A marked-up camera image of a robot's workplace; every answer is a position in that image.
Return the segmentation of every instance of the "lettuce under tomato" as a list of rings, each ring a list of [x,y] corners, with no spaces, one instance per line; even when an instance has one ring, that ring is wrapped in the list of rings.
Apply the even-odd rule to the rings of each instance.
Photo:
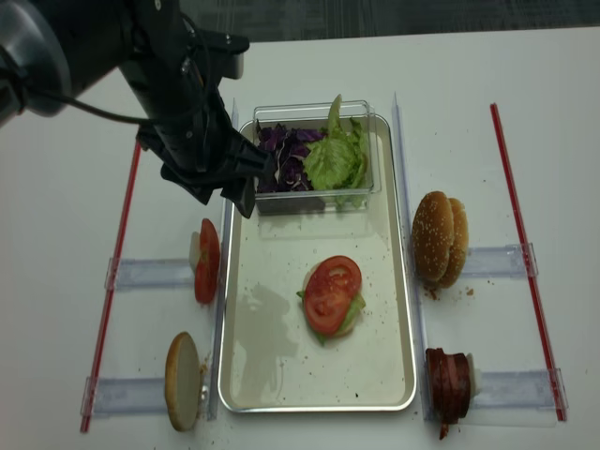
[[[302,306],[304,307],[305,291],[298,291],[296,295],[298,295],[302,299]],[[346,317],[344,318],[344,321],[341,323],[341,325],[339,326],[339,328],[333,336],[326,336],[322,333],[319,333],[310,328],[310,325],[308,326],[308,328],[312,330],[317,340],[321,342],[322,345],[324,345],[327,339],[343,335],[346,331],[348,331],[347,328],[353,324],[354,320],[356,319],[356,316],[360,314],[361,309],[363,309],[366,305],[367,303],[365,302],[365,299],[363,298],[360,292],[357,295],[355,295],[352,298],[352,301],[350,302],[350,306],[348,307],[348,312],[346,312]]]

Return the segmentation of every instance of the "green lettuce leaf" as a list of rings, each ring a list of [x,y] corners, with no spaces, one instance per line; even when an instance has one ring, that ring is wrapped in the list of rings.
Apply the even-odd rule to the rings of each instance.
[[[350,119],[352,131],[347,134],[341,127],[337,96],[329,110],[327,136],[307,144],[310,151],[304,159],[304,170],[317,190],[358,188],[367,169],[367,135],[357,120]]]
[[[305,292],[304,291],[298,291],[296,293],[296,295],[298,295],[302,299],[302,306],[304,306]],[[363,298],[363,296],[361,295],[360,292],[357,295],[355,295],[352,298],[352,301],[350,302],[350,306],[348,307],[348,312],[346,313],[346,317],[344,318],[344,322],[341,323],[341,325],[337,329],[336,333],[333,336],[331,336],[331,337],[330,336],[326,336],[326,335],[322,335],[321,333],[316,332],[315,330],[313,330],[312,328],[310,328],[310,325],[308,326],[308,328],[310,328],[310,330],[314,333],[314,335],[317,338],[317,340],[319,342],[321,342],[321,345],[324,345],[325,341],[327,339],[329,339],[329,338],[335,338],[336,336],[339,336],[340,334],[342,334],[346,330],[346,328],[348,328],[348,326],[350,326],[350,324],[354,321],[354,319],[356,318],[356,316],[358,314],[360,314],[361,309],[363,309],[366,305],[367,305],[367,303],[365,302],[365,299]]]

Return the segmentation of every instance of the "purple cabbage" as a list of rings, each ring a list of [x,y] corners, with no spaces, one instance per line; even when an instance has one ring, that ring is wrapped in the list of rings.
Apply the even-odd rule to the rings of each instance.
[[[316,129],[286,129],[275,127],[261,128],[257,122],[259,148],[273,154],[275,173],[269,179],[260,180],[257,192],[297,192],[313,190],[303,160],[308,156],[305,143],[321,140],[325,135]]]

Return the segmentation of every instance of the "red tomato slice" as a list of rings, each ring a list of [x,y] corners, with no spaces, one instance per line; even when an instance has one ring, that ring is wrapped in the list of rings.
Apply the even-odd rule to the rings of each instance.
[[[310,328],[324,335],[333,335],[344,322],[352,298],[335,284],[307,288],[304,309]]]
[[[194,293],[198,303],[206,305],[215,298],[218,265],[221,259],[220,253],[215,225],[205,218],[202,221],[202,229],[200,230],[200,260],[196,267],[194,280]]]
[[[358,265],[346,256],[333,256],[326,259],[319,264],[313,276],[328,279],[330,283],[335,283],[346,291],[350,297],[358,293],[363,282]]]

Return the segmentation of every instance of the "crumb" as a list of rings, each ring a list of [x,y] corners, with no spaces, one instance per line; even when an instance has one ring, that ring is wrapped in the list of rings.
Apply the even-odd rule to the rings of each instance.
[[[432,300],[437,300],[437,299],[438,299],[438,296],[436,295],[436,293],[435,293],[435,289],[434,289],[434,288],[429,288],[429,287],[427,287],[427,286],[426,286],[426,287],[425,287],[425,291],[426,291],[427,293],[429,293],[429,295],[430,295],[430,298],[431,298]]]

